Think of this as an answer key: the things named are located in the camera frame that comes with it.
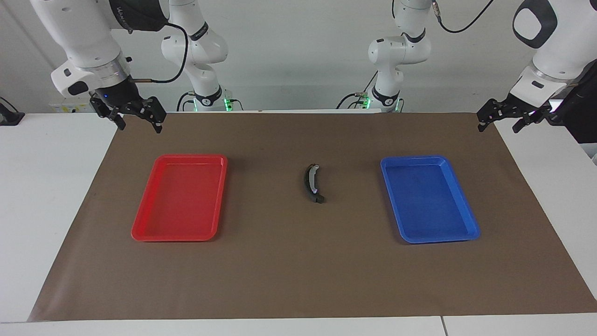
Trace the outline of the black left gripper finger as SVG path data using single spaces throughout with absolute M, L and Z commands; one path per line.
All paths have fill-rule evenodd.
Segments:
M 478 131 L 482 133 L 495 121 L 509 117 L 509 105 L 491 98 L 478 110 L 476 117 Z
M 524 112 L 522 117 L 512 126 L 513 132 L 518 133 L 530 124 L 541 123 L 546 117 L 550 116 L 551 109 L 552 108 L 539 108 L 533 112 Z

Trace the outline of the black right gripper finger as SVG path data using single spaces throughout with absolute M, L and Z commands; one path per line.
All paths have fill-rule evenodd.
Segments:
M 152 96 L 135 101 L 135 115 L 138 118 L 151 123 L 155 132 L 160 134 L 163 128 L 162 124 L 167 117 L 167 112 L 159 102 L 158 98 Z
M 113 122 L 119 130 L 124 130 L 126 122 L 118 113 L 117 109 L 111 110 L 102 100 L 95 100 L 95 111 L 98 117 L 107 118 Z

